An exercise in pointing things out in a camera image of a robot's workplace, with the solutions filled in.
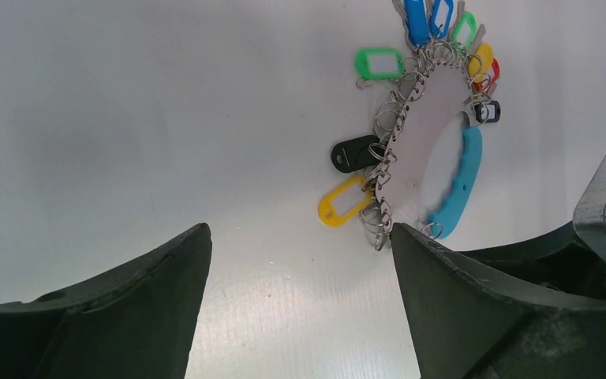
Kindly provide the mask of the metal key organizer ring plate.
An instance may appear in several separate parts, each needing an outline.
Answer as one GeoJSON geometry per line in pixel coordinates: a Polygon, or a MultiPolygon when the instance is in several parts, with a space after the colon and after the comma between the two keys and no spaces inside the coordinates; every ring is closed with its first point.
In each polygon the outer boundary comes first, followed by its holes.
{"type": "Polygon", "coordinates": [[[417,48],[413,70],[399,80],[410,91],[405,95],[394,91],[387,104],[386,111],[395,120],[391,128],[379,129],[384,154],[365,178],[363,190],[372,199],[360,211],[377,251],[386,246],[396,223],[444,239],[466,210],[483,154],[480,126],[473,122],[462,129],[456,171],[439,204],[427,209],[421,200],[426,168],[448,123],[458,116],[471,121],[474,106],[492,99],[474,91],[466,68],[470,54],[462,43],[449,39],[434,39],[417,48]]]}

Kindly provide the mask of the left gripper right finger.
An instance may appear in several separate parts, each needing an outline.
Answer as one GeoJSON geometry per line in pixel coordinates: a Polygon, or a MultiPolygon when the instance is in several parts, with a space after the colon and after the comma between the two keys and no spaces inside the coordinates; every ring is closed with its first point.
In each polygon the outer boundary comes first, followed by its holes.
{"type": "Polygon", "coordinates": [[[606,298],[520,280],[412,227],[391,233],[424,378],[606,378],[606,298]]]}

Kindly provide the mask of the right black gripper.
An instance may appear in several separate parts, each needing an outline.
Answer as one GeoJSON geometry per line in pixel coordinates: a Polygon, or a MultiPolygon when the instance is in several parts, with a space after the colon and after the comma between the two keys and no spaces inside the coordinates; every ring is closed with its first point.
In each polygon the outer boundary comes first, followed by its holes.
{"type": "Polygon", "coordinates": [[[535,238],[464,254],[520,280],[606,298],[606,155],[570,222],[535,238]]]}

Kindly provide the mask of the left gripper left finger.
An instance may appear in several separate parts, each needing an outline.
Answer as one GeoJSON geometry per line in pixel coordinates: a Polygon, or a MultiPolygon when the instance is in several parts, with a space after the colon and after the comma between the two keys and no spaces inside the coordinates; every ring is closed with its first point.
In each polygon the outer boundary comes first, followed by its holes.
{"type": "Polygon", "coordinates": [[[200,223],[88,280],[0,304],[0,378],[183,378],[211,252],[200,223]]]}

